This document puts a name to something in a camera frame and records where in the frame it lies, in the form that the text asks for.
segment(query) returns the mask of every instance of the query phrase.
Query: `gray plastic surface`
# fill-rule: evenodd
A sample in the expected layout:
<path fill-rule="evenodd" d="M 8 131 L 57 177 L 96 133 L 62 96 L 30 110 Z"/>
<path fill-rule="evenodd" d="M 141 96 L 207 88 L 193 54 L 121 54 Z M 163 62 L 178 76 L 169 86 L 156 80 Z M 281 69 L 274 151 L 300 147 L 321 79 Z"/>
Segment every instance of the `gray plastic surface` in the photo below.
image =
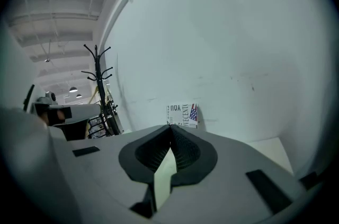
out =
<path fill-rule="evenodd" d="M 261 169 L 291 199 L 305 190 L 288 172 L 242 142 L 181 127 L 211 143 L 218 153 L 199 184 L 175 187 L 153 220 L 163 223 L 256 223 L 272 216 L 245 173 Z"/>
<path fill-rule="evenodd" d="M 306 202 L 302 185 L 252 147 L 197 129 L 186 131 L 211 143 L 215 168 L 196 185 L 174 187 L 153 216 L 129 208 L 142 201 L 146 184 L 129 179 L 119 165 L 120 149 L 161 126 L 93 140 L 67 142 L 61 130 L 48 128 L 34 115 L 1 110 L 1 149 L 18 186 L 46 214 L 61 223 L 279 223 Z M 100 151 L 75 157 L 72 150 L 97 146 Z M 297 203 L 272 213 L 245 173 L 261 169 Z"/>

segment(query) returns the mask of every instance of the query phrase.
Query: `ceiling beam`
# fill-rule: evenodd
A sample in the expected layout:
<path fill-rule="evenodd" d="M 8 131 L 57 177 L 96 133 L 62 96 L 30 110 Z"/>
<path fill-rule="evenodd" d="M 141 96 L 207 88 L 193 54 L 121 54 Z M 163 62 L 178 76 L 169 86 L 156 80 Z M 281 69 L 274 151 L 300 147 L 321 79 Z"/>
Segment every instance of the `ceiling beam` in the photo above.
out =
<path fill-rule="evenodd" d="M 87 50 L 74 50 L 74 51 L 68 51 L 65 52 L 65 54 L 63 54 L 62 52 L 58 52 L 58 53 L 50 53 L 49 58 L 50 59 L 60 59 L 60 58 L 72 58 L 72 57 L 89 57 L 90 56 L 90 52 L 88 52 Z M 41 61 L 45 61 L 46 56 L 42 55 L 42 56 L 37 56 L 37 57 L 30 57 L 30 59 L 35 63 L 35 62 L 41 62 Z"/>
<path fill-rule="evenodd" d="M 87 97 L 86 95 L 83 95 L 81 98 L 75 98 L 75 100 L 72 97 L 65 98 L 65 104 L 78 104 L 78 103 L 83 103 L 83 104 L 88 104 L 90 101 L 91 97 Z"/>
<path fill-rule="evenodd" d="M 87 79 L 88 74 L 85 73 L 81 73 L 80 71 L 76 71 L 77 76 L 69 76 L 66 75 L 64 76 L 63 73 L 58 74 L 59 76 L 55 76 L 55 79 L 51 80 L 50 78 L 45 78 L 45 80 L 43 80 L 43 78 L 37 78 L 37 83 L 39 83 L 39 85 L 41 87 L 48 87 L 48 86 L 52 86 L 52 85 L 64 85 L 68 87 L 68 83 L 70 84 L 70 86 L 75 85 L 75 84 L 88 84 L 88 86 L 90 85 L 90 80 Z"/>
<path fill-rule="evenodd" d="M 48 34 L 39 34 L 39 42 L 37 41 L 36 37 L 34 35 L 31 35 L 29 37 L 22 37 L 22 39 L 17 39 L 18 43 L 22 47 L 27 46 L 33 46 L 43 43 L 54 43 L 54 42 L 66 42 L 66 41 L 92 41 L 92 32 L 76 32 L 76 33 L 60 33 L 60 36 L 58 37 L 58 41 L 56 41 L 56 37 L 54 33 L 48 33 Z"/>
<path fill-rule="evenodd" d="M 77 92 L 69 92 L 69 87 L 68 86 L 65 86 L 65 85 L 51 85 L 51 86 L 48 86 L 46 87 L 45 89 L 47 91 L 51 91 L 53 92 L 57 97 L 59 95 L 69 95 L 71 94 L 72 96 L 73 95 L 76 95 L 76 94 L 82 94 L 83 97 L 91 97 L 92 96 L 92 93 L 91 93 L 91 88 L 86 85 L 86 84 L 75 84 L 75 87 L 78 89 Z"/>
<path fill-rule="evenodd" d="M 55 79 L 57 78 L 57 74 L 65 74 L 69 75 L 71 71 L 75 71 L 76 74 L 80 74 L 82 70 L 88 71 L 90 69 L 90 66 L 88 64 L 80 64 L 80 65 L 74 65 L 74 66 L 66 66 L 66 67 L 60 67 L 60 68 L 52 68 L 52 69 L 43 69 L 39 72 L 37 80 L 42 81 L 41 77 L 45 78 L 52 78 Z"/>
<path fill-rule="evenodd" d="M 97 20 L 100 15 L 102 4 L 92 3 L 90 15 L 88 15 L 88 2 L 54 1 L 53 7 L 51 7 L 49 1 L 40 1 L 30 2 L 29 6 L 32 21 L 51 19 Z M 29 22 L 25 4 L 10 7 L 6 12 L 6 16 L 9 27 Z"/>
<path fill-rule="evenodd" d="M 39 14 L 31 14 L 31 16 L 18 16 L 15 18 L 12 18 L 8 22 L 9 27 L 13 27 L 20 24 L 25 24 L 30 21 L 36 22 L 36 21 L 45 21 L 45 20 L 64 20 L 64 19 L 71 19 L 71 20 L 91 20 L 91 21 L 97 21 L 99 16 L 93 15 L 92 12 L 89 15 L 87 14 L 81 14 L 81 13 L 39 13 Z"/>

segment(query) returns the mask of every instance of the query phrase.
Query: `american flag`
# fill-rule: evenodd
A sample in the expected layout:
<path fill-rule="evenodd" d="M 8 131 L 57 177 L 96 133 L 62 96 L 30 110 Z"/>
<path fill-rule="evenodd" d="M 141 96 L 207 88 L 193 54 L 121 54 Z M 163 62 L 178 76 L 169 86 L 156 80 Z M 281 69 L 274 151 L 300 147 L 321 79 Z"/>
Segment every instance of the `american flag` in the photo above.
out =
<path fill-rule="evenodd" d="M 197 121 L 198 120 L 198 114 L 197 114 L 198 107 L 196 104 L 192 104 L 190 119 Z"/>

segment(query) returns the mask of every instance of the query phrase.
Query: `ceiling light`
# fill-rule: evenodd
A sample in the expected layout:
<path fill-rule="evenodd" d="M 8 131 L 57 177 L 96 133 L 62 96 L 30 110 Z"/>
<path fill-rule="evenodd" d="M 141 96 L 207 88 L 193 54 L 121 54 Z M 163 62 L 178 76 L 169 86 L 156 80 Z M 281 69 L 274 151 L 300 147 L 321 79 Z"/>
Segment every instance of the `ceiling light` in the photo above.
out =
<path fill-rule="evenodd" d="M 75 86 L 73 86 L 69 89 L 69 92 L 76 92 L 76 91 L 78 91 L 78 89 Z"/>

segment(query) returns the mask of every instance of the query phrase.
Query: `black cutout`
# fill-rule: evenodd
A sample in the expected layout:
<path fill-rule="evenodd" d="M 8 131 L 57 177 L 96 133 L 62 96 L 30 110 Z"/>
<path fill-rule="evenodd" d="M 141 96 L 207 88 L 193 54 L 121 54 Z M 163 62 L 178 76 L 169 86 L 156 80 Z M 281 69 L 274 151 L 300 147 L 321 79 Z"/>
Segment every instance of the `black cutout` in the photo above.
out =
<path fill-rule="evenodd" d="M 67 141 L 81 140 L 85 139 L 87 123 L 88 120 L 83 120 L 72 124 L 61 124 L 57 127 L 64 132 Z"/>
<path fill-rule="evenodd" d="M 184 129 L 172 125 L 171 149 L 173 151 L 177 173 L 171 178 L 173 187 L 201 182 L 216 166 L 217 151 L 213 145 Z"/>
<path fill-rule="evenodd" d="M 154 185 L 148 185 L 145 197 L 142 202 L 134 204 L 130 210 L 138 213 L 145 218 L 150 218 L 157 211 L 155 205 Z"/>
<path fill-rule="evenodd" d="M 50 109 L 47 111 L 47 117 L 49 125 L 52 126 L 54 124 L 61 124 L 64 123 L 65 120 L 61 120 L 58 117 L 58 109 Z"/>
<path fill-rule="evenodd" d="M 65 119 L 71 119 L 72 118 L 72 111 L 70 109 L 70 107 L 64 107 L 60 109 L 61 111 L 63 111 L 64 115 L 65 115 Z"/>
<path fill-rule="evenodd" d="M 55 94 L 54 94 L 53 92 L 51 93 L 51 98 L 52 98 L 53 102 L 55 102 L 56 99 L 57 99 L 57 98 L 55 97 Z"/>
<path fill-rule="evenodd" d="M 254 185 L 273 214 L 279 213 L 292 202 L 261 170 L 247 172 L 246 176 Z"/>
<path fill-rule="evenodd" d="M 299 181 L 303 184 L 306 190 L 311 189 L 313 186 L 315 186 L 319 182 L 318 176 L 315 172 L 312 172 L 306 175 L 305 177 L 301 178 Z"/>
<path fill-rule="evenodd" d="M 73 153 L 75 157 L 79 157 L 82 155 L 95 153 L 96 151 L 99 151 L 98 147 L 93 146 L 93 147 L 83 148 L 79 150 L 73 150 Z"/>
<path fill-rule="evenodd" d="M 47 112 L 48 108 L 49 108 L 48 104 L 44 104 L 44 103 L 35 104 L 35 110 L 38 116 L 41 116 L 43 112 Z"/>
<path fill-rule="evenodd" d="M 154 173 L 170 147 L 178 171 L 172 175 L 171 191 L 175 186 L 199 183 L 218 160 L 212 144 L 178 126 L 165 125 L 124 146 L 119 153 L 121 167 L 131 180 L 148 184 L 144 200 L 130 208 L 144 217 L 150 218 L 156 212 Z"/>

